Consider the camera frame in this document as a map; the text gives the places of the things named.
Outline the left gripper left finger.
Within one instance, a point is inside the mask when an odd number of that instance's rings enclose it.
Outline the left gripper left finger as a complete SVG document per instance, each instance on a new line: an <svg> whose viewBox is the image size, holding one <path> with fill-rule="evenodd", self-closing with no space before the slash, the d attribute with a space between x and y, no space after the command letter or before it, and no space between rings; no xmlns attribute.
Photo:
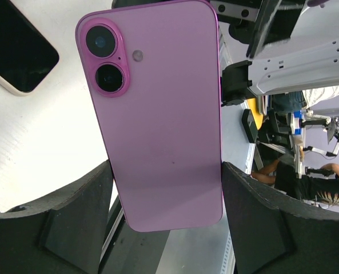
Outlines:
<svg viewBox="0 0 339 274"><path fill-rule="evenodd" d="M0 212L0 273L98 273L113 176L108 161Z"/></svg>

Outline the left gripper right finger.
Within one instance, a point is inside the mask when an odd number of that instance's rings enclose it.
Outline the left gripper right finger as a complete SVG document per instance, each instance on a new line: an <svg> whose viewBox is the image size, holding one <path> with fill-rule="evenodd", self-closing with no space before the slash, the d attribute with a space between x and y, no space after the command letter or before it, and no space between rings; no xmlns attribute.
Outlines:
<svg viewBox="0 0 339 274"><path fill-rule="evenodd" d="M222 189L238 273L339 273L339 213L270 188L231 163Z"/></svg>

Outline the phone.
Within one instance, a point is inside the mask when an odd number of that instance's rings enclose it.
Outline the phone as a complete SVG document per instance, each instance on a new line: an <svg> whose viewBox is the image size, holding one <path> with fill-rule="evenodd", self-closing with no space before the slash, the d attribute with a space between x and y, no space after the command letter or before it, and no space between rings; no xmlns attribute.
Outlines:
<svg viewBox="0 0 339 274"><path fill-rule="evenodd" d="M0 1L0 85L29 95L58 61L56 49L14 4Z"/></svg>

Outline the purple smartphone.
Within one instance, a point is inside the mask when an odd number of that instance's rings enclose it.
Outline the purple smartphone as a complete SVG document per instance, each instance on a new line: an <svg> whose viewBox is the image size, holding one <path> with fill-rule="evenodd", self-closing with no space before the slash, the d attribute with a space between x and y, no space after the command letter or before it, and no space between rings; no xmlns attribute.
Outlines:
<svg viewBox="0 0 339 274"><path fill-rule="evenodd" d="M207 1L83 16L75 40L128 225L222 218L218 21Z"/></svg>

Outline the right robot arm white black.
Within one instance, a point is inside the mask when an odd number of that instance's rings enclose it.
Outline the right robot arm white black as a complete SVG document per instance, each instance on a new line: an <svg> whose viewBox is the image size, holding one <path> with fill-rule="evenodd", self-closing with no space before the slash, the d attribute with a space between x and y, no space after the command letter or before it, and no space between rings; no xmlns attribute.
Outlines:
<svg viewBox="0 0 339 274"><path fill-rule="evenodd" d="M222 104L339 85L339 1L212 1L248 46L222 72Z"/></svg>

